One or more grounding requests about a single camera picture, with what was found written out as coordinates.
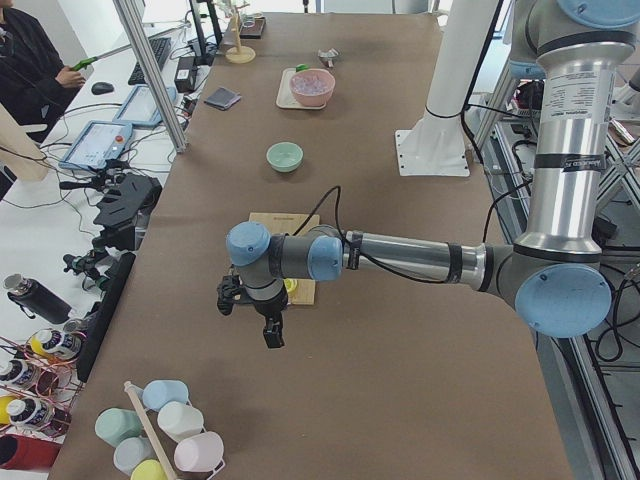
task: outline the blue cup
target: blue cup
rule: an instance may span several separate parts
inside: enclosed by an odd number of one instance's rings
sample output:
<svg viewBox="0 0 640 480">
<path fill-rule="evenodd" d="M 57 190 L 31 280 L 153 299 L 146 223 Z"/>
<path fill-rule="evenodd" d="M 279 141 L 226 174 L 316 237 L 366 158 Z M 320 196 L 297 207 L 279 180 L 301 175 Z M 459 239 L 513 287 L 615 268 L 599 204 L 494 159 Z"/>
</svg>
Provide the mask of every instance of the blue cup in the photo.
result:
<svg viewBox="0 0 640 480">
<path fill-rule="evenodd" d="M 142 403 L 156 412 L 169 402 L 189 402 L 189 389 L 180 380 L 154 380 L 142 392 Z"/>
</svg>

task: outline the red bottle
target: red bottle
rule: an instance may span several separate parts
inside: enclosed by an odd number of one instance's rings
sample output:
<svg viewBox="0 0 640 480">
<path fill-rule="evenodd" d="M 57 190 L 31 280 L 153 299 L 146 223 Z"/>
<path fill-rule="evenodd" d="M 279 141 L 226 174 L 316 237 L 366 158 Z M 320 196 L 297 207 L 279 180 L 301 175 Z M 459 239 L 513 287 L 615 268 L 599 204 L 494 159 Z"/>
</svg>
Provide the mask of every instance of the red bottle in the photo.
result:
<svg viewBox="0 0 640 480">
<path fill-rule="evenodd" d="M 4 435 L 0 437 L 0 468 L 48 472 L 59 451 L 59 443 L 21 435 Z"/>
</svg>

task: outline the wooden stick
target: wooden stick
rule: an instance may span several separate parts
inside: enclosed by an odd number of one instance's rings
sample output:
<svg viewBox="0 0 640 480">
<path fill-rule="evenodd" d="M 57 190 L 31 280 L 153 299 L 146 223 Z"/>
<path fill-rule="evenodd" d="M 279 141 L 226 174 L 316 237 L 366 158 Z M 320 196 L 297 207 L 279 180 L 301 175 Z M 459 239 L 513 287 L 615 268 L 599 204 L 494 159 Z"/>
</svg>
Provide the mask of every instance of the wooden stick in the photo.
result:
<svg viewBox="0 0 640 480">
<path fill-rule="evenodd" d="M 238 53 L 242 53 L 242 43 L 240 41 L 240 13 L 238 13 L 237 9 L 236 14 L 233 16 L 233 24 L 235 25 L 236 49 L 238 50 Z"/>
<path fill-rule="evenodd" d="M 131 400 L 131 404 L 133 405 L 133 409 L 138 414 L 138 418 L 140 422 L 142 422 L 142 426 L 144 427 L 144 431 L 147 432 L 147 437 L 151 442 L 151 446 L 153 447 L 153 451 L 156 453 L 158 457 L 158 461 L 160 465 L 162 465 L 162 469 L 164 470 L 164 474 L 167 476 L 167 480 L 178 480 L 176 476 L 176 472 L 173 470 L 173 466 L 169 461 L 169 457 L 162 448 L 162 444 L 160 443 L 160 439 L 156 434 L 156 431 L 153 429 L 153 425 L 147 417 L 147 413 L 144 411 L 144 406 L 136 393 L 134 385 L 130 381 L 124 382 L 124 391 L 127 395 L 129 395 L 129 399 Z"/>
</svg>

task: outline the robotic arm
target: robotic arm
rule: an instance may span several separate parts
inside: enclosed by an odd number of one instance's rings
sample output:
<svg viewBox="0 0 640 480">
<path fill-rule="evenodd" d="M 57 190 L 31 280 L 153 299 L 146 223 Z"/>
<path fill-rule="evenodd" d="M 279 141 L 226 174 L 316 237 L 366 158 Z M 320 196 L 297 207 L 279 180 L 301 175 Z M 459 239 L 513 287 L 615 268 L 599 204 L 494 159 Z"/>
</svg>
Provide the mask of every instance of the robotic arm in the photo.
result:
<svg viewBox="0 0 640 480">
<path fill-rule="evenodd" d="M 227 236 L 239 278 L 219 286 L 219 307 L 252 303 L 270 348 L 284 345 L 283 278 L 335 280 L 344 267 L 391 269 L 424 283 L 465 283 L 502 298 L 535 330 L 586 333 L 611 295 L 591 238 L 616 67 L 634 51 L 635 0 L 517 0 L 511 60 L 537 61 L 547 81 L 527 230 L 513 246 L 436 243 L 321 226 L 302 237 L 245 222 Z"/>
</svg>

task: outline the cup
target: cup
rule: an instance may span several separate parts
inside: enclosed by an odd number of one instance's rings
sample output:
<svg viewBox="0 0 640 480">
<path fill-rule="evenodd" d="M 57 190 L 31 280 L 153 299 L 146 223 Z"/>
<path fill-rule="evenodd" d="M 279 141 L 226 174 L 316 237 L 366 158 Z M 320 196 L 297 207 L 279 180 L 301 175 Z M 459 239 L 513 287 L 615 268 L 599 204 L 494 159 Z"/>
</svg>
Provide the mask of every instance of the cup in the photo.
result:
<svg viewBox="0 0 640 480">
<path fill-rule="evenodd" d="M 180 380 L 154 380 L 142 392 L 145 407 L 160 411 L 169 402 L 187 403 L 189 389 Z"/>
<path fill-rule="evenodd" d="M 224 444 L 215 432 L 205 432 L 186 440 L 176 447 L 173 460 L 183 472 L 212 472 L 214 477 L 224 468 Z"/>
<path fill-rule="evenodd" d="M 123 440 L 113 453 L 113 464 L 127 476 L 145 460 L 156 458 L 148 438 L 131 437 Z"/>
<path fill-rule="evenodd" d="M 145 460 L 133 470 L 131 480 L 167 480 L 167 476 L 159 461 Z"/>
<path fill-rule="evenodd" d="M 96 420 L 96 435 L 116 448 L 120 442 L 131 437 L 139 437 L 142 423 L 136 412 L 121 408 L 109 408 Z"/>
<path fill-rule="evenodd" d="M 59 451 L 59 443 L 21 435 L 4 435 L 0 437 L 0 468 L 48 472 Z"/>
<path fill-rule="evenodd" d="M 200 410 L 191 405 L 169 402 L 158 413 L 158 426 L 174 442 L 180 443 L 202 432 L 204 417 Z"/>
</svg>

